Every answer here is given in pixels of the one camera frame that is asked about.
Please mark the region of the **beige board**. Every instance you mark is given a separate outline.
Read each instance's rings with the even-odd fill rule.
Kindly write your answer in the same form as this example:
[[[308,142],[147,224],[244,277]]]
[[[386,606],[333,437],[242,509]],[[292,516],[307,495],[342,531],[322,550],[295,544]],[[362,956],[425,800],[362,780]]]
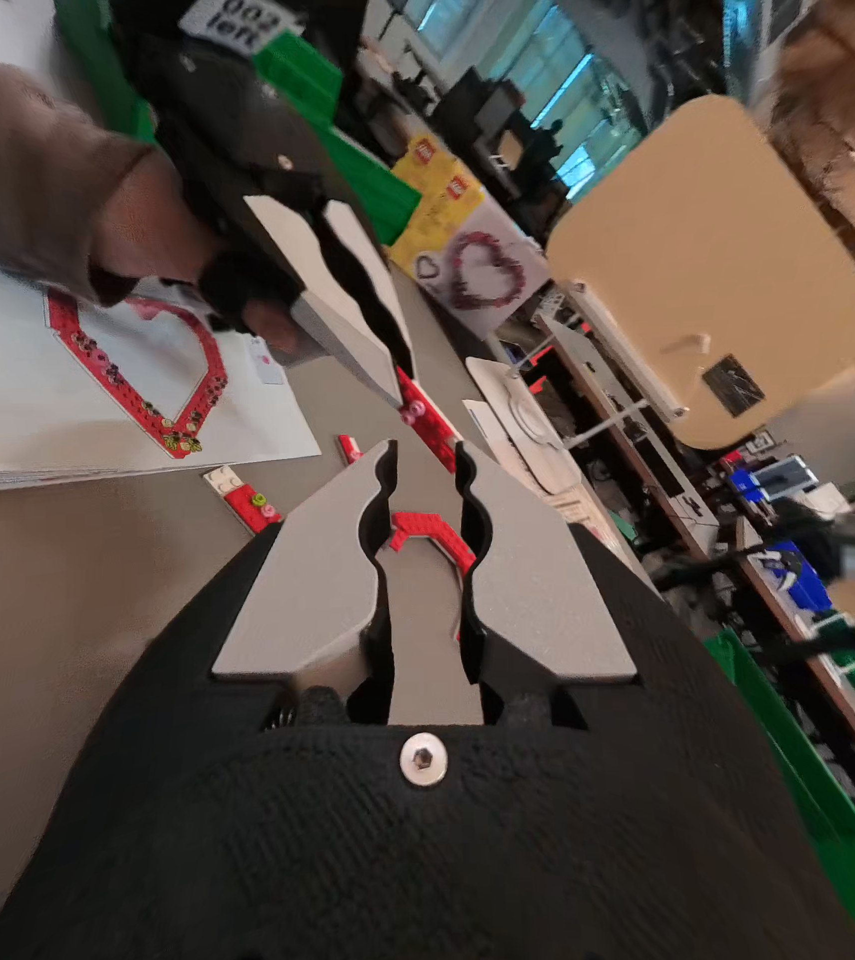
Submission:
[[[733,445],[855,366],[855,263],[733,99],[675,111],[545,256],[687,447]]]

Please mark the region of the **person's left hand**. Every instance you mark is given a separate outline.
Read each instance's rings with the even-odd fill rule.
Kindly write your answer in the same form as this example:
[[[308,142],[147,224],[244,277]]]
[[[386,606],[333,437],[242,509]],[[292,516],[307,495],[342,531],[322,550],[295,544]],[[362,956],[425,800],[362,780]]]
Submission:
[[[170,161],[155,151],[137,162],[102,208],[90,246],[92,265],[121,278],[197,286],[228,248],[183,197]]]

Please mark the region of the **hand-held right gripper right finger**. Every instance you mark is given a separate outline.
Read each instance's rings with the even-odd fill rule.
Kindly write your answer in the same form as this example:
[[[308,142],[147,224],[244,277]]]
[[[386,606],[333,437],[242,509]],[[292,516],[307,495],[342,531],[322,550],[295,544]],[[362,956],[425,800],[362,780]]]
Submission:
[[[512,709],[547,724],[575,719],[574,691],[634,685],[638,668],[590,569],[578,532],[473,444],[455,449],[464,576],[459,646],[484,724]]]

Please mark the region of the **blue storage bin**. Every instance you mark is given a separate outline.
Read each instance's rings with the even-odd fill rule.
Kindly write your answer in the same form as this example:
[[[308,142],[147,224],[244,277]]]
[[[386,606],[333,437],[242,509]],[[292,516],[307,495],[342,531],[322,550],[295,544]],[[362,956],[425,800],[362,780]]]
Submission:
[[[792,541],[775,542],[761,561],[774,577],[780,593],[786,593],[800,609],[821,614],[833,609],[833,603],[818,572]]]

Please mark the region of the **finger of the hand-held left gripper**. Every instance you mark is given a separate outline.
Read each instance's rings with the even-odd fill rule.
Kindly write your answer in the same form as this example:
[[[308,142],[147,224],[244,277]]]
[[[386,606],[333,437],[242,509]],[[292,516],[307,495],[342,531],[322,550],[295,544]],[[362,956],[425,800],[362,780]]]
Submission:
[[[315,214],[328,200],[326,196],[318,203],[310,200],[307,211],[296,211],[276,198],[245,196],[252,213],[243,216],[243,229],[261,255],[285,271],[298,287],[289,314],[303,335],[393,408],[400,409],[397,366],[324,261],[315,234]]]
[[[356,303],[373,338],[409,379],[417,377],[410,330],[380,244],[344,200],[331,198],[315,214],[325,265]]]

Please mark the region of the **red curved lego piece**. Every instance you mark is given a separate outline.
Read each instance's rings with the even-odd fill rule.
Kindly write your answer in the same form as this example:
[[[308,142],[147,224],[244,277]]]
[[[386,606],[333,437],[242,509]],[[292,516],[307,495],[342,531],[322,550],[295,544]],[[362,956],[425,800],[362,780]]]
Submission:
[[[475,563],[474,551],[439,514],[425,511],[396,510],[391,513],[388,547],[399,553],[410,540],[430,542],[463,580]]]

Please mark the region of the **yellow lego box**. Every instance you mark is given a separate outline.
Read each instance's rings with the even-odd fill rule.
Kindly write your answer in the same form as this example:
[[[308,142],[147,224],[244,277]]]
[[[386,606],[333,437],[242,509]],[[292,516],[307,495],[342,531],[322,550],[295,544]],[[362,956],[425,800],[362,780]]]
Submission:
[[[541,246],[431,133],[413,136],[392,172],[421,199],[391,260],[477,338],[549,282]]]

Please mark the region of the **red lego strip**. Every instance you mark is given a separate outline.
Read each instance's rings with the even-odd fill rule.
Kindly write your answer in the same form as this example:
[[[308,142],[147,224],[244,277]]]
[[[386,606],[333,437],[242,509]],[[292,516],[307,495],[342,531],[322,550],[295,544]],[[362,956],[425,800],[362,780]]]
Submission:
[[[457,446],[462,441],[458,430],[423,392],[416,380],[396,367],[401,397],[399,415],[449,474],[457,471]]]

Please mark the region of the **white device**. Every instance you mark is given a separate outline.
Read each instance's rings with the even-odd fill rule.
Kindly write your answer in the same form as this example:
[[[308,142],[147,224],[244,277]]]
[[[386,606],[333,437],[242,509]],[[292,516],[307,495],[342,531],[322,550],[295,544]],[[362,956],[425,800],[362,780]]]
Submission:
[[[543,491],[556,497],[580,487],[580,467],[524,379],[510,366],[478,357],[469,357],[466,369]]]

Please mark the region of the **white instruction booklet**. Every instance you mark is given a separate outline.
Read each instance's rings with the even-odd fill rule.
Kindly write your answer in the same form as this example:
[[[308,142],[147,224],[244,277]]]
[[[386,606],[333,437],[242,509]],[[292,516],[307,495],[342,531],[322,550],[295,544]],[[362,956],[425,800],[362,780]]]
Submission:
[[[0,492],[320,452],[261,341],[165,292],[102,309],[0,271]]]

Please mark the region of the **red and white lego piece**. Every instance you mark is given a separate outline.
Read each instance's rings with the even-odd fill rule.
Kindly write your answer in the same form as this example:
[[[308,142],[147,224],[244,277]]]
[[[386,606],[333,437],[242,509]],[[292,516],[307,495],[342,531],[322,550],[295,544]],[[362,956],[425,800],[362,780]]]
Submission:
[[[204,473],[203,479],[229,509],[231,515],[252,536],[283,522],[282,514],[229,465]]]

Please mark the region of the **person's left forearm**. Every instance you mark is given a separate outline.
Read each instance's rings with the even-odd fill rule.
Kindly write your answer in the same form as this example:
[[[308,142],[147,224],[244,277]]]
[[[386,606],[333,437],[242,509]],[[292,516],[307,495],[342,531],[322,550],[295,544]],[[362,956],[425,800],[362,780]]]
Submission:
[[[0,267],[99,306],[124,300],[137,280],[93,263],[96,225],[149,155],[0,62]]]

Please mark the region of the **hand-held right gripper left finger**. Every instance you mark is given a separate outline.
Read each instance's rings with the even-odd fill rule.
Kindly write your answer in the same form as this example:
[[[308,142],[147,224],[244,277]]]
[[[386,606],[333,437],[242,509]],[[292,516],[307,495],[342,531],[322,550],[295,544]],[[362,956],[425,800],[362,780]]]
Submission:
[[[397,440],[383,440],[280,523],[214,677],[330,689],[353,722],[387,723],[395,659],[378,555],[394,533],[397,473]]]

